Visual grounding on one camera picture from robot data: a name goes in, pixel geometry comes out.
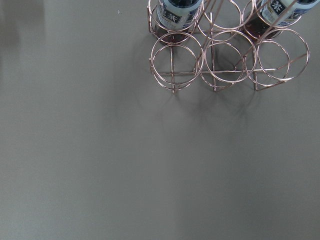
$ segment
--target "white label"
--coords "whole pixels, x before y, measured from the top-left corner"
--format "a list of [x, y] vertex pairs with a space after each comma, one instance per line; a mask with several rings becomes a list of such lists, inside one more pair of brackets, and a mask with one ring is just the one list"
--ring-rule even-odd
[[293, 23], [296, 19], [298, 19], [302, 14], [308, 12], [312, 7], [314, 7], [320, 0], [315, 0], [311, 3], [301, 4], [296, 2], [289, 9], [288, 12], [282, 14], [283, 11], [293, 2], [292, 0], [271, 0], [267, 3], [262, 11], [261, 15], [263, 18], [269, 22], [270, 24], [274, 23], [278, 18], [276, 26], [285, 27], [289, 24]]
[[179, 8], [169, 0], [160, 0], [156, 13], [160, 23], [170, 30], [181, 30], [189, 27], [200, 12], [200, 4], [203, 0], [199, 0], [191, 7]]

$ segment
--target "wine bottle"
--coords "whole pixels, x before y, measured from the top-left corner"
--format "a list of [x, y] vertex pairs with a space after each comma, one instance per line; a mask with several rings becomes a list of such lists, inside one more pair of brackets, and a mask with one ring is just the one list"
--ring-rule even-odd
[[[159, 0], [156, 9], [156, 19], [159, 24], [171, 31], [181, 31], [190, 27], [200, 13], [203, 0]], [[155, 25], [154, 32], [158, 37], [169, 31]], [[163, 39], [168, 43], [181, 42], [187, 36], [184, 34], [173, 34]]]
[[[259, 8], [265, 4], [267, 0], [262, 0], [257, 5]], [[282, 14], [291, 5], [293, 0], [271, 0], [259, 13], [254, 14], [248, 23], [244, 26], [244, 30], [255, 39], [259, 39], [278, 18], [276, 27], [286, 27], [295, 22], [301, 15], [307, 13], [320, 0], [298, 0], [290, 9]], [[274, 37], [274, 34], [268, 35], [268, 38]]]

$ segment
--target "wire frame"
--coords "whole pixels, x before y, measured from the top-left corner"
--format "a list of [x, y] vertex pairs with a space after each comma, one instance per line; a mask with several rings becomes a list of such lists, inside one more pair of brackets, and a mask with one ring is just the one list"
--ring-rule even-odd
[[[231, 87], [234, 84], [240, 83], [244, 80], [251, 80], [253, 82], [253, 89], [260, 91], [262, 89], [285, 83], [300, 76], [305, 71], [309, 63], [310, 50], [308, 44], [297, 32], [289, 29], [289, 27], [299, 21], [301, 17], [287, 26], [277, 25], [281, 20], [281, 17], [286, 14], [298, 0], [294, 0], [289, 6], [287, 6], [287, 8], [280, 14], [278, 19], [276, 19], [272, 24], [264, 20], [259, 14], [259, 12], [272, 0], [251, 0], [242, 9], [236, 0], [204, 0], [200, 6], [200, 13], [195, 17], [193, 24], [179, 31], [173, 31], [161, 25], [161, 23], [157, 20], [155, 13], [158, 7], [157, 0], [153, 1], [153, 7], [151, 7], [151, 0], [148, 0], [147, 6], [148, 30], [157, 38], [149, 58], [150, 70], [157, 83], [162, 87], [171, 90], [173, 93], [190, 86], [190, 84], [193, 83], [198, 77], [203, 79], [203, 81], [212, 87], [213, 91], [215, 92]], [[220, 17], [219, 15], [221, 14], [221, 9], [224, 2], [229, 4], [229, 6], [232, 5], [239, 14], [239, 20], [236, 26], [225, 27], [216, 23], [217, 19]], [[267, 26], [266, 31], [258, 37], [253, 35], [247, 27], [248, 23], [253, 18], [259, 18], [260, 21]], [[200, 23], [206, 23], [206, 25], [209, 27], [203, 29], [203, 27], [200, 26]], [[157, 35], [154, 26], [161, 28], [167, 33], [164, 35]], [[284, 33], [291, 33], [295, 38], [299, 39], [300, 45], [305, 49], [305, 53], [294, 59], [291, 59], [290, 53], [286, 49], [286, 46], [277, 42], [278, 36]], [[224, 40], [219, 39], [219, 37], [221, 37], [223, 34], [229, 34], [229, 37]], [[170, 41], [170, 37], [176, 35], [183, 36], [183, 38], [176, 42]], [[245, 51], [243, 51], [243, 45], [238, 45], [237, 43], [232, 42], [232, 39], [239, 37], [245, 39], [245, 42], [248, 45], [248, 49]], [[199, 46], [200, 51], [198, 56], [192, 49], [186, 46], [187, 41], [193, 41], [197, 44], [197, 46]], [[164, 46], [156, 50], [156, 45], [158, 44], [163, 44]], [[280, 52], [284, 53], [286, 57], [285, 64], [277, 67], [264, 67], [261, 60], [261, 55], [263, 54], [261, 52], [261, 48], [267, 44], [272, 44], [278, 47]], [[234, 64], [233, 69], [215, 69], [215, 57], [217, 55], [215, 49], [221, 46], [231, 49], [238, 56], [239, 61]], [[169, 57], [171, 71], [158, 72], [154, 61], [159, 56], [161, 51], [164, 51], [168, 48], [170, 49]], [[175, 71], [176, 58], [174, 56], [175, 51], [178, 48], [187, 50], [194, 59], [194, 68], [191, 71]], [[296, 75], [289, 76], [292, 63], [303, 57], [306, 59], [305, 63], [301, 67], [301, 71], [299, 71]], [[251, 59], [252, 61], [252, 67], [250, 68], [247, 67], [248, 59]], [[276, 77], [272, 74], [280, 69], [285, 69], [285, 74], [283, 77]], [[230, 73], [239, 74], [239, 77], [237, 79], [221, 77], [221, 74], [227, 75]], [[258, 77], [258, 74], [262, 74], [265, 77], [274, 80], [275, 82], [271, 84], [264, 83], [263, 81], [260, 81], [261, 78]], [[165, 79], [165, 75], [170, 75], [171, 79]], [[206, 75], [211, 75], [212, 79], [208, 80], [208, 78], [205, 77]], [[185, 76], [185, 80], [176, 82], [176, 76]]]

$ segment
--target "metal wire ring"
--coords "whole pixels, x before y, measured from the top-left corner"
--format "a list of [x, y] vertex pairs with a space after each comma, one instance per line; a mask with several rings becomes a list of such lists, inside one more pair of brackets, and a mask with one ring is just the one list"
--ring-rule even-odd
[[[281, 50], [285, 53], [285, 55], [286, 55], [286, 57], [287, 57], [287, 60], [288, 60], [288, 67], [287, 67], [287, 69], [286, 69], [286, 73], [285, 73], [285, 75], [284, 75], [284, 78], [287, 77], [287, 75], [288, 75], [288, 73], [289, 73], [289, 69], [290, 69], [290, 57], [289, 57], [288, 52], [287, 52], [286, 49], [285, 49], [281, 44], [279, 44], [278, 42], [270, 41], [270, 40], [269, 40], [268, 43], [277, 45], [277, 46], [280, 47]], [[277, 85], [277, 84], [280, 82], [280, 81], [278, 80], [277, 83], [263, 84], [263, 83], [260, 83], [260, 82], [258, 82], [258, 81], [256, 81], [256, 80], [254, 80], [250, 75], [249, 75], [249, 78], [250, 78], [250, 80], [251, 80], [252, 82], [254, 82], [254, 83], [256, 83], [256, 84], [259, 84], [260, 86], [263, 86], [263, 87], [272, 87], [272, 86]]]
[[186, 88], [186, 87], [188, 87], [191, 83], [188, 83], [188, 84], [186, 84], [186, 85], [183, 85], [183, 86], [180, 86], [180, 87], [168, 87], [168, 86], [166, 86], [166, 85], [164, 85], [162, 82], [160, 82], [160, 80], [157, 78], [157, 76], [155, 76], [155, 75], [153, 75], [154, 76], [154, 78], [155, 78], [155, 80], [157, 81], [157, 83], [161, 86], [161, 87], [163, 87], [163, 88], [165, 88], [165, 89], [168, 89], [168, 90], [175, 90], [175, 91], [178, 91], [178, 90], [181, 90], [181, 89], [184, 89], [184, 88]]
[[292, 30], [292, 29], [288, 29], [288, 28], [286, 28], [286, 29], [274, 29], [274, 30], [271, 30], [271, 31], [269, 32], [269, 34], [272, 34], [272, 33], [277, 32], [277, 31], [288, 31], [288, 32], [291, 32], [291, 33], [295, 34], [295, 35], [302, 41], [302, 43], [304, 44], [305, 50], [306, 50], [306, 54], [305, 54], [305, 55], [306, 55], [306, 61], [305, 61], [305, 64], [304, 64], [302, 70], [301, 70], [296, 76], [280, 78], [280, 77], [275, 77], [275, 76], [271, 75], [270, 73], [268, 73], [268, 72], [264, 69], [264, 67], [263, 67], [263, 65], [262, 65], [262, 62], [261, 62], [261, 59], [260, 59], [260, 54], [259, 54], [260, 47], [261, 47], [262, 43], [268, 43], [268, 42], [269, 42], [268, 40], [265, 40], [265, 37], [267, 37], [268, 35], [265, 36], [264, 38], [262, 38], [261, 41], [260, 41], [260, 43], [257, 45], [257, 49], [256, 49], [256, 51], [257, 51], [257, 59], [258, 59], [259, 65], [261, 66], [262, 71], [263, 71], [266, 75], [268, 75], [270, 78], [273, 78], [273, 79], [276, 79], [276, 80], [279, 80], [279, 81], [285, 81], [285, 82], [286, 82], [286, 81], [289, 81], [289, 80], [291, 80], [291, 79], [294, 79], [294, 78], [300, 76], [300, 75], [305, 71], [305, 69], [307, 68], [307, 65], [308, 65], [308, 63], [309, 63], [309, 59], [310, 59], [310, 50], [309, 50], [309, 47], [308, 47], [307, 42], [306, 42], [296, 31], [294, 31], [294, 30]]
[[222, 79], [222, 78], [220, 78], [220, 77], [215, 76], [214, 74], [212, 74], [212, 72], [211, 72], [211, 74], [212, 74], [214, 77], [216, 77], [218, 80], [220, 80], [220, 81], [223, 81], [223, 82], [226, 82], [226, 83], [238, 83], [238, 82], [241, 82], [241, 81], [243, 81], [244, 79], [246, 79], [248, 76], [250, 76], [250, 75], [253, 73], [253, 71], [255, 70], [256, 65], [257, 65], [257, 50], [256, 50], [256, 47], [255, 47], [254, 43], [250, 40], [250, 38], [249, 38], [248, 36], [246, 36], [244, 33], [240, 32], [240, 31], [237, 31], [237, 30], [227, 30], [227, 31], [218, 32], [217, 34], [215, 34], [215, 35], [212, 37], [211, 40], [214, 41], [214, 42], [218, 42], [218, 43], [225, 43], [226, 40], [216, 40], [216, 39], [215, 39], [215, 38], [218, 37], [219, 35], [225, 34], [225, 33], [239, 34], [239, 35], [241, 35], [242, 37], [244, 37], [244, 38], [250, 43], [251, 47], [249, 48], [249, 50], [252, 49], [252, 53], [253, 53], [253, 66], [252, 66], [252, 69], [251, 69], [250, 71], [248, 71], [248, 69], [247, 69], [247, 64], [246, 64], [246, 58], [243, 57], [243, 56], [241, 55], [241, 53], [240, 53], [241, 59], [243, 59], [243, 63], [244, 63], [244, 65], [245, 65], [245, 67], [244, 67], [245, 69], [243, 69], [242, 71], [245, 71], [245, 72], [247, 73], [246, 76], [244, 76], [244, 77], [242, 77], [242, 78], [240, 78], [240, 79], [238, 79], [238, 80], [236, 80], [236, 81], [229, 81], [229, 80], [225, 80], [225, 79]]
[[[221, 30], [237, 30], [237, 29], [239, 29], [240, 28], [240, 26], [241, 26], [241, 10], [240, 10], [240, 7], [238, 6], [238, 4], [236, 4], [233, 0], [228, 0], [230, 3], [232, 3], [234, 6], [235, 6], [235, 8], [236, 8], [236, 10], [239, 12], [239, 14], [240, 14], [240, 25], [238, 25], [238, 26], [235, 26], [235, 27], [222, 27], [222, 26], [219, 26], [219, 25], [217, 25], [217, 24], [213, 24], [216, 28], [218, 28], [218, 29], [221, 29]], [[204, 17], [209, 21], [209, 23], [210, 24], [212, 24], [212, 21], [210, 20], [210, 18], [208, 17], [208, 14], [206, 13], [206, 12], [204, 12]]]
[[[252, 0], [252, 2], [253, 2], [253, 5], [254, 5], [254, 11], [255, 11], [255, 13], [258, 13], [257, 2], [256, 2], [255, 0]], [[271, 26], [271, 24], [270, 24], [269, 22], [267, 22], [260, 14], [257, 14], [257, 15], [258, 15], [258, 17], [259, 17], [265, 24], [267, 24], [268, 26]], [[294, 22], [290, 23], [290, 24], [287, 25], [287, 26], [274, 26], [274, 27], [277, 28], [277, 29], [285, 29], [285, 28], [287, 28], [287, 27], [289, 27], [289, 26], [292, 26], [292, 25], [295, 24], [296, 22], [298, 22], [298, 21], [301, 19], [301, 17], [302, 17], [302, 16], [299, 16], [297, 20], [295, 20]]]
[[[225, 79], [223, 79], [223, 78], [221, 78], [221, 77], [218, 77], [218, 76], [211, 70], [211, 68], [209, 67], [209, 64], [208, 64], [208, 61], [207, 61], [207, 50], [208, 50], [209, 48], [213, 47], [213, 46], [221, 45], [221, 44], [224, 44], [224, 45], [227, 45], [227, 46], [233, 48], [233, 49], [239, 54], [239, 56], [240, 56], [240, 58], [241, 58], [241, 61], [242, 61], [242, 72], [241, 72], [241, 75], [238, 77], [237, 80], [230, 81], [230, 80], [225, 80]], [[216, 43], [210, 44], [209, 46], [207, 46], [207, 47], [205, 48], [205, 50], [204, 50], [204, 55], [206, 56], [206, 57], [204, 58], [205, 65], [206, 65], [206, 67], [208, 68], [208, 70], [209, 70], [209, 72], [211, 73], [211, 75], [214, 76], [216, 79], [218, 79], [218, 80], [220, 80], [220, 81], [222, 81], [222, 82], [226, 82], [226, 83], [238, 83], [238, 82], [240, 82], [240, 81], [243, 80], [241, 77], [243, 76], [243, 74], [244, 74], [244, 72], [245, 72], [245, 68], [244, 68], [245, 60], [244, 60], [243, 56], [241, 55], [240, 51], [239, 51], [235, 46], [233, 46], [232, 44], [230, 44], [230, 43], [228, 43], [228, 42], [216, 42]]]
[[[185, 84], [189, 84], [189, 83], [191, 83], [192, 81], [194, 81], [194, 80], [198, 77], [198, 75], [201, 73], [201, 70], [202, 70], [203, 65], [204, 65], [204, 58], [203, 58], [204, 51], [203, 51], [203, 49], [202, 49], [202, 47], [201, 47], [201, 44], [199, 43], [199, 41], [198, 41], [194, 36], [192, 36], [191, 34], [186, 33], [186, 32], [179, 32], [179, 34], [189, 36], [191, 39], [193, 39], [193, 40], [197, 43], [197, 45], [199, 46], [200, 51], [201, 51], [201, 56], [200, 56], [199, 59], [197, 59], [197, 57], [195, 56], [194, 52], [193, 52], [190, 48], [188, 48], [188, 47], [186, 47], [186, 46], [184, 46], [184, 45], [181, 45], [181, 44], [177, 44], [177, 43], [176, 43], [176, 44], [168, 44], [168, 45], [165, 45], [165, 46], [161, 47], [161, 48], [155, 53], [155, 47], [156, 47], [156, 45], [157, 45], [160, 41], [162, 41], [162, 38], [166, 38], [166, 37], [168, 37], [168, 36], [170, 36], [170, 35], [172, 35], [172, 34], [175, 34], [175, 33], [169, 32], [169, 33], [167, 33], [167, 34], [164, 34], [164, 35], [161, 36], [161, 37], [155, 42], [155, 44], [153, 45], [153, 48], [152, 48], [152, 51], [151, 51], [151, 58], [150, 58], [151, 68], [152, 68], [152, 70], [154, 71], [154, 76], [155, 76], [155, 77], [158, 76], [162, 81], [164, 81], [164, 82], [166, 82], [166, 83], [168, 83], [168, 84], [171, 84], [171, 85], [185, 85]], [[165, 49], [165, 48], [171, 47], [171, 46], [183, 47], [183, 48], [187, 49], [187, 50], [191, 53], [191, 55], [195, 58], [195, 60], [196, 60], [196, 65], [195, 65], [196, 68], [195, 68], [195, 73], [194, 73], [194, 76], [193, 76], [192, 79], [190, 79], [190, 80], [188, 80], [188, 81], [185, 81], [185, 82], [174, 83], [174, 82], [170, 82], [170, 81], [166, 80], [165, 78], [163, 78], [163, 77], [158, 73], [158, 71], [157, 71], [157, 69], [155, 68], [155, 65], [154, 65], [154, 59], [155, 59], [156, 55], [157, 55], [160, 51], [162, 51], [162, 50]]]
[[[158, 27], [160, 27], [161, 29], [167, 31], [168, 33], [176, 33], [176, 34], [178, 34], [177, 32], [187, 31], [187, 30], [189, 30], [189, 29], [192, 29], [192, 30], [191, 30], [191, 31], [188, 31], [188, 32], [189, 32], [189, 33], [192, 33], [193, 29], [195, 28], [195, 26], [196, 26], [196, 24], [197, 24], [197, 20], [198, 20], [199, 16], [201, 15], [201, 14], [198, 14], [198, 16], [196, 17], [196, 19], [194, 19], [194, 22], [193, 22], [192, 24], [190, 24], [189, 26], [187, 26], [187, 27], [185, 27], [185, 28], [183, 28], [183, 29], [180, 29], [180, 30], [171, 30], [171, 29], [163, 26], [163, 25], [162, 25], [160, 22], [158, 22], [157, 19], [154, 17], [154, 12], [155, 12], [155, 10], [157, 9], [158, 4], [156, 4], [152, 9], [151, 9], [150, 5], [151, 5], [151, 0], [148, 1], [148, 6], [147, 6], [147, 8], [148, 8], [148, 17], [149, 17], [149, 30], [153, 33], [153, 35], [154, 35], [157, 39], [159, 39], [160, 36], [158, 36], [158, 35], [156, 34], [156, 31], [155, 31], [154, 27], [152, 26], [152, 20], [155, 22], [155, 24], [156, 24]], [[184, 41], [186, 41], [187, 39], [188, 39], [188, 37], [185, 38], [185, 39], [183, 39], [183, 40], [181, 40], [181, 41], [175, 42], [175, 44], [181, 44], [181, 43], [183, 43]], [[165, 43], [165, 44], [172, 44], [172, 42], [167, 42], [167, 41], [165, 41], [165, 40], [163, 40], [163, 39], [162, 39], [161, 41], [162, 41], [163, 43]]]

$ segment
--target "gray tabletop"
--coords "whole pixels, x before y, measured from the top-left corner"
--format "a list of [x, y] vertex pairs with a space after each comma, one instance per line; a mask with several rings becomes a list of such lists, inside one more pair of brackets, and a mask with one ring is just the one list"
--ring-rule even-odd
[[320, 239], [320, 7], [298, 78], [173, 95], [146, 0], [0, 0], [0, 240]]

